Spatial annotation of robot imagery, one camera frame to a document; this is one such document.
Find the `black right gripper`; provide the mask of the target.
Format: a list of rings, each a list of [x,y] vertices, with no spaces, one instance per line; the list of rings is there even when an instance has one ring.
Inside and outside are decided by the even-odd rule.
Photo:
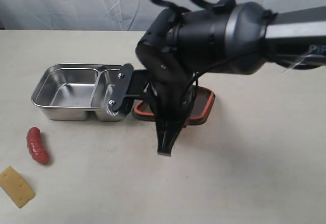
[[[155,117],[157,152],[163,156],[171,156],[195,97],[185,88],[192,74],[180,65],[168,45],[168,32],[175,19],[171,9],[162,10],[135,48],[138,60],[149,72],[152,91],[148,103]]]

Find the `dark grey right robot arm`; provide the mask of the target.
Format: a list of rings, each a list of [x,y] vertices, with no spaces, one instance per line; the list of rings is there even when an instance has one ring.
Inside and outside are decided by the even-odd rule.
[[[149,72],[157,152],[170,156],[205,73],[250,75],[266,62],[309,70],[325,65],[325,7],[274,13],[254,2],[175,15],[163,10],[135,53]]]

